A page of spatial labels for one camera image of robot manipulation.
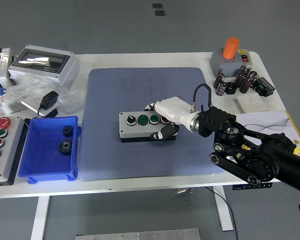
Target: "gray device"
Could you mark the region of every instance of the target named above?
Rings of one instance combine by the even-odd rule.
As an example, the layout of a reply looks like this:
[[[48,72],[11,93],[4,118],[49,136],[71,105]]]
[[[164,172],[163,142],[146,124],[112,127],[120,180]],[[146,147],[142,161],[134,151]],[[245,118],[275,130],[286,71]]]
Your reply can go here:
[[[150,136],[159,132],[169,121],[156,111],[127,111],[119,114],[119,133],[122,143],[153,141]],[[174,134],[167,140],[175,140]]]

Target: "orange cap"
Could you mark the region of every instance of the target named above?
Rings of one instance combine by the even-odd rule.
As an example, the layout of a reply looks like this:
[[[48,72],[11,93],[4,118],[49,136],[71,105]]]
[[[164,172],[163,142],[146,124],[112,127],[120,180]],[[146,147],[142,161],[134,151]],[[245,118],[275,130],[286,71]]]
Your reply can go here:
[[[240,40],[236,37],[229,37],[226,41],[222,56],[226,59],[233,59],[239,47]]]

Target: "green button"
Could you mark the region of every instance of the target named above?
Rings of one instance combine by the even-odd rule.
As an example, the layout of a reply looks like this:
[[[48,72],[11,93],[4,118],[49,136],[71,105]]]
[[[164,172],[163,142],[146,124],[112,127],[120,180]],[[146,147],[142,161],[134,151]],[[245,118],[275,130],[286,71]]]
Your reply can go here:
[[[0,138],[4,138],[7,134],[8,132],[6,130],[0,129]]]
[[[138,124],[141,126],[147,125],[148,124],[148,117],[146,115],[140,115],[138,117]]]
[[[159,123],[159,117],[158,117],[157,115],[152,115],[152,116],[150,117],[150,123],[151,123],[152,125],[158,124],[158,123]]]

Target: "button panel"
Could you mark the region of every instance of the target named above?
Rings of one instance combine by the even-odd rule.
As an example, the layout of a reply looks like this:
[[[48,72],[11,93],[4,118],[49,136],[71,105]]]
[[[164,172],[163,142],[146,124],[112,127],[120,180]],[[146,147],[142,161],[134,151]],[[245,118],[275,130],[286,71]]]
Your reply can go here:
[[[119,114],[119,134],[121,142],[153,141],[150,136],[161,131],[170,123],[156,111],[129,111]]]
[[[9,176],[15,169],[13,162],[23,126],[20,117],[0,117],[0,186],[12,184]]]

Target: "gear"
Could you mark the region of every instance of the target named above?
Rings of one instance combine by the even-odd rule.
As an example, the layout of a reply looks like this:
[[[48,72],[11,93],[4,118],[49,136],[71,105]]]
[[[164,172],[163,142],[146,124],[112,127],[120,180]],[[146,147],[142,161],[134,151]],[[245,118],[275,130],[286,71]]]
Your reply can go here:
[[[74,134],[74,128],[72,126],[64,126],[62,133],[65,137],[70,137],[72,134]]]
[[[67,139],[67,140],[60,142],[58,149],[62,155],[65,155],[65,156],[71,155],[72,140]]]

